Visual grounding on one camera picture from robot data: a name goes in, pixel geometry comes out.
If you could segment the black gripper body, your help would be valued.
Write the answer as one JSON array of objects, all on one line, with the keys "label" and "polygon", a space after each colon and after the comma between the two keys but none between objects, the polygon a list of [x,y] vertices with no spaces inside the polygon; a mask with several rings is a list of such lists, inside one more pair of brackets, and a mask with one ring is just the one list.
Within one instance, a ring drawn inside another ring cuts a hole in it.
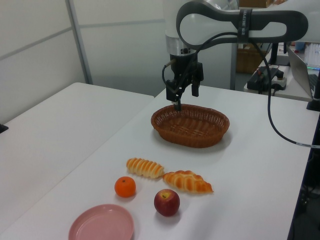
[{"label": "black gripper body", "polygon": [[193,53],[189,55],[170,55],[170,60],[174,60],[171,65],[171,70],[174,74],[174,80],[179,83],[181,77],[184,76],[185,79],[194,80],[196,82],[201,82],[204,80],[203,64],[198,62],[198,55]]}]

